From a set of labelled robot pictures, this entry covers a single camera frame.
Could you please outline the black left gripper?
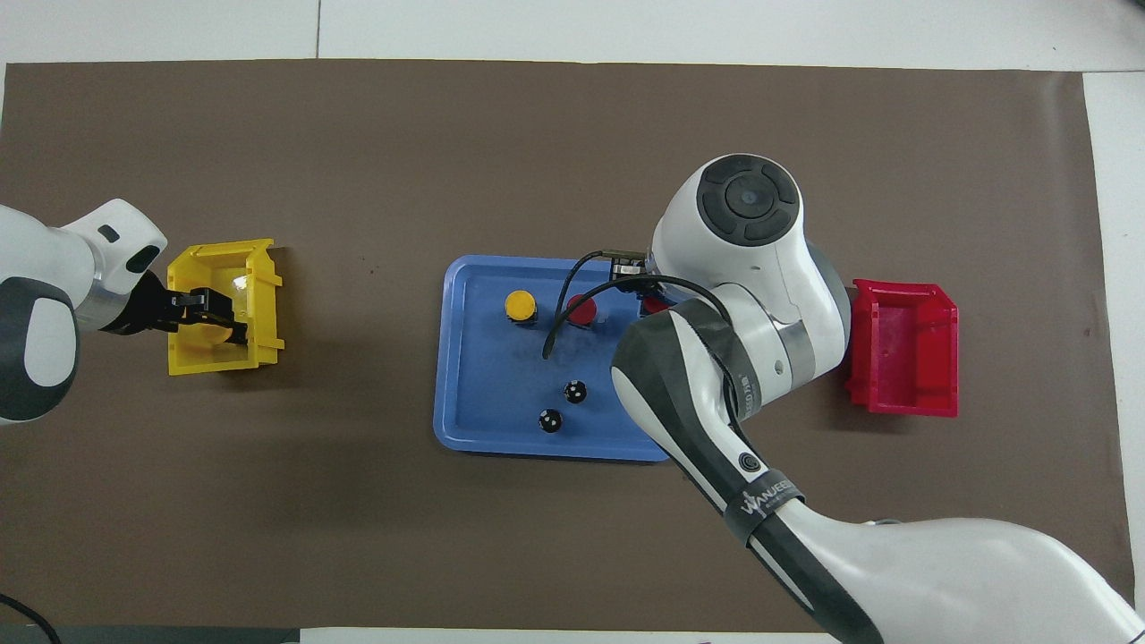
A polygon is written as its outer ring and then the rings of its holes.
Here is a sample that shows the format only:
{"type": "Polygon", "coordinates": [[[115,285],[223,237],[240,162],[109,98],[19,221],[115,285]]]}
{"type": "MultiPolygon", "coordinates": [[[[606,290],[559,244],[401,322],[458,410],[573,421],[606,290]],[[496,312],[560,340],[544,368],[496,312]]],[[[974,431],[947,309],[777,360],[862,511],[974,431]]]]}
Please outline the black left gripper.
{"type": "Polygon", "coordinates": [[[208,315],[189,319],[188,314],[232,314],[232,298],[212,288],[172,291],[164,280],[148,270],[132,288],[118,317],[98,330],[112,335],[135,335],[144,330],[176,333],[180,327],[182,345],[200,348],[247,345],[246,323],[208,315]]]}

